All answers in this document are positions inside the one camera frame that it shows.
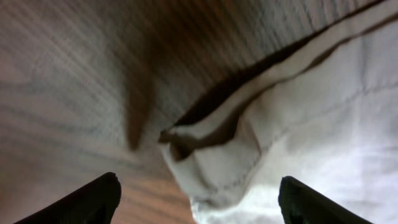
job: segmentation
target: beige fabric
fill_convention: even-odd
[[[165,133],[198,223],[283,223],[285,175],[371,222],[398,222],[397,12],[390,0],[333,26],[204,120]],[[181,147],[193,152],[178,159]]]

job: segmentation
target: cloth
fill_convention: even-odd
[[[370,222],[398,222],[397,13],[390,0],[336,24],[162,134],[197,223],[283,223],[287,175]]]

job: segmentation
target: wooden surface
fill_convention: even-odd
[[[0,222],[111,171],[113,223],[193,223],[156,149],[214,84],[371,0],[0,0]]]

